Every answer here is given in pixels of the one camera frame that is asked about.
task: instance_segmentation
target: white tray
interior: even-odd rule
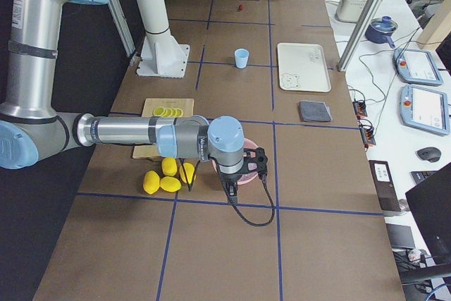
[[[286,91],[329,92],[329,73],[321,45],[277,45],[279,85]]]

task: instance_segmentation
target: wooden cutting board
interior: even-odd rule
[[[192,116],[194,110],[194,99],[174,99],[174,98],[147,98],[144,102],[141,116],[150,117],[152,112],[158,106],[172,109],[182,109],[183,116]],[[160,160],[161,156],[156,150],[155,145],[135,146],[132,158],[134,159],[152,159]]]

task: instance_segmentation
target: black backdrop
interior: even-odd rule
[[[13,0],[0,0],[0,102]],[[120,0],[137,44],[144,28],[135,0]],[[52,106],[106,115],[128,66],[107,5],[65,4]],[[45,272],[93,147],[78,148],[17,171],[0,168],[0,300],[31,300]]]

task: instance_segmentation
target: blue cable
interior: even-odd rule
[[[428,296],[426,297],[426,299],[424,299],[424,301],[429,301],[429,299],[431,298],[431,296],[434,295],[435,292],[436,292],[437,290],[439,290],[440,288],[445,287],[445,286],[447,286],[447,285],[451,285],[451,284],[449,284],[449,283],[442,283],[441,285],[438,285],[437,287],[435,287],[434,289],[432,289],[431,292],[430,292],[430,293],[428,294]]]

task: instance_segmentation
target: black monitor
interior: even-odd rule
[[[436,266],[403,271],[403,283],[443,278],[451,283],[451,163],[406,193],[415,222]]]

